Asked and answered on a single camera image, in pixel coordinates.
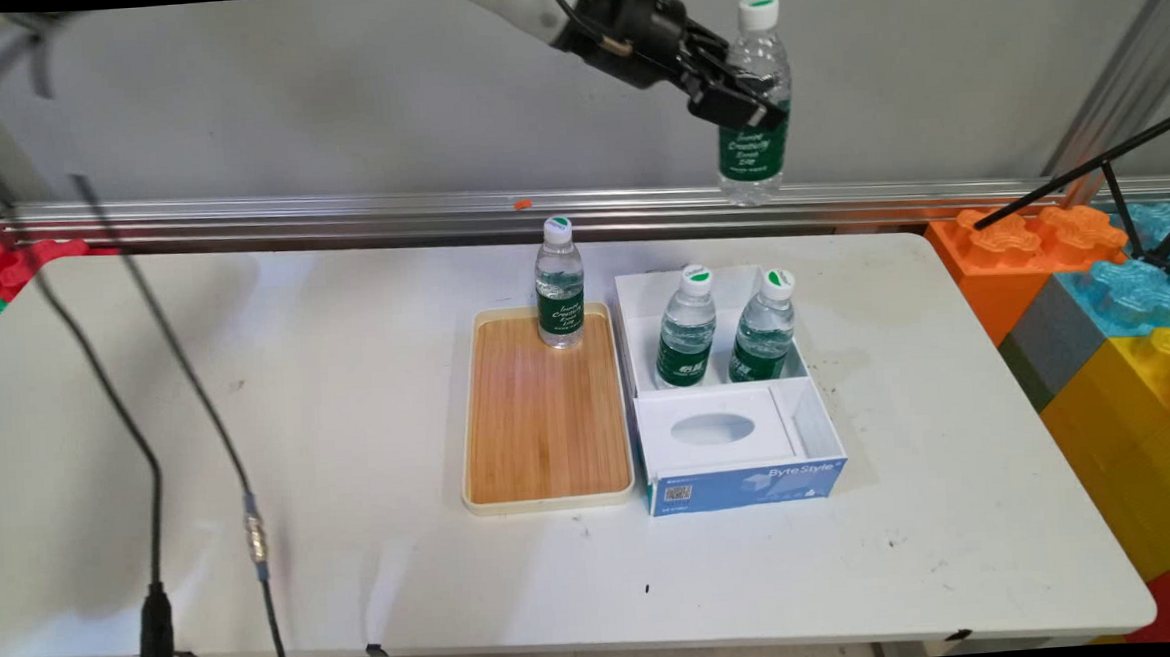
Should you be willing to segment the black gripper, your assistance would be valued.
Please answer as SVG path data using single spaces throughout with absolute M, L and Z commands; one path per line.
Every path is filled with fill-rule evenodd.
M 684 87 L 687 110 L 725 129 L 771 131 L 789 119 L 790 67 L 737 69 L 731 47 L 691 20 L 681 0 L 553 0 L 566 25 L 552 47 L 591 68 L 646 89 Z

